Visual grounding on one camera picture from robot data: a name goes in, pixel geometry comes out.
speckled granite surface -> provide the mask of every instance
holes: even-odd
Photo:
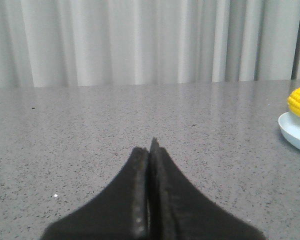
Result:
[[[278,117],[300,81],[0,89],[0,240],[39,239],[152,137],[273,240],[300,240],[300,151]]]

table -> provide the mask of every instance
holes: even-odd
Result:
[[[0,89],[0,240],[39,239],[157,137],[187,178],[270,239],[300,240],[299,80]]]

light blue dish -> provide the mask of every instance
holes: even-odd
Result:
[[[278,122],[284,138],[300,149],[300,117],[288,111],[279,117]]]

white curtain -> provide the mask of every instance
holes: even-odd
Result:
[[[290,79],[298,36],[300,0],[0,0],[0,88]]]

white plate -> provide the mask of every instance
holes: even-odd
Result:
[[[278,122],[285,139],[300,149],[300,117],[288,111],[279,117]]]

